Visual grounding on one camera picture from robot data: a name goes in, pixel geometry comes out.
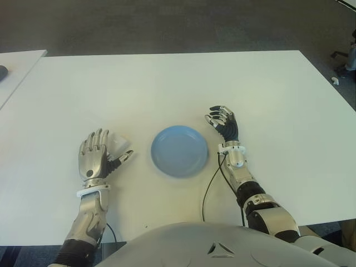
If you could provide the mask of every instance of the gray carpet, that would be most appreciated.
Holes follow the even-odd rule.
[[[355,22],[356,14],[334,0],[11,0],[0,4],[0,53],[301,50],[330,80],[345,58],[333,60],[329,55],[348,51]],[[356,108],[351,77],[340,80],[335,89]],[[35,255],[29,251],[21,250],[17,267],[25,266],[21,257]],[[33,262],[26,266],[45,264]]]

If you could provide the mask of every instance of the joint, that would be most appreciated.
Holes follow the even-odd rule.
[[[249,197],[244,204],[243,210],[246,215],[249,215],[252,211],[269,209],[271,207],[279,207],[278,203],[267,194],[257,194]]]
[[[222,146],[222,144],[218,144],[219,154],[228,155],[230,164],[235,168],[241,168],[244,166],[245,157],[244,154],[246,152],[246,148],[244,146],[240,146],[240,142],[238,141],[229,141],[226,142],[226,146]]]
[[[82,240],[66,240],[54,264],[60,266],[91,266],[94,262],[96,247]]]
[[[99,192],[100,207],[103,211],[108,209],[108,192],[110,191],[110,185],[97,185],[88,187],[77,192],[77,197],[82,197],[94,192]]]
[[[258,182],[248,181],[239,186],[236,196],[239,206],[243,208],[249,198],[265,193],[265,190],[263,190]]]

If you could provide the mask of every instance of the robot finger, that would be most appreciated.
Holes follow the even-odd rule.
[[[218,127],[219,125],[224,125],[223,122],[214,119],[210,115],[205,115],[205,120],[214,128]]]
[[[225,106],[221,106],[220,110],[225,111],[228,115],[232,115],[233,114],[233,112],[229,108],[227,108]]]
[[[227,115],[222,111],[213,111],[213,112],[210,113],[210,115],[212,115],[212,116],[215,116],[215,115],[222,116],[225,119],[228,118]]]
[[[222,115],[215,115],[212,118],[216,119],[216,120],[220,120],[222,121],[224,124],[226,123],[226,118]]]
[[[233,112],[225,106],[214,106],[210,108],[211,111],[221,111],[226,115],[232,115]]]
[[[100,149],[100,134],[102,132],[102,129],[98,129],[95,132],[94,138],[93,138],[93,149],[94,150],[99,150]]]
[[[84,152],[89,152],[93,150],[93,137],[94,137],[94,132],[92,132],[91,134],[89,134],[87,140],[85,141],[85,148],[84,148]]]
[[[85,142],[83,141],[79,147],[79,155],[84,155],[84,146],[85,146]]]
[[[107,147],[107,136],[109,134],[109,130],[105,130],[104,133],[102,134],[102,139],[101,139],[101,148]]]

